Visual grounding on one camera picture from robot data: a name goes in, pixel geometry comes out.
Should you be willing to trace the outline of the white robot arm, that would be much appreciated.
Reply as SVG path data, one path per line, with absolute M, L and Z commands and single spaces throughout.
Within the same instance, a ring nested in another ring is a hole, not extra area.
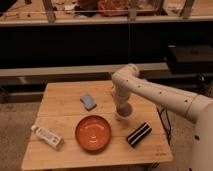
M 139 78 L 139 69 L 128 64 L 112 74 L 112 96 L 118 112 L 128 111 L 135 93 L 181 115 L 195 124 L 188 171 L 213 171 L 213 98 L 149 82 Z

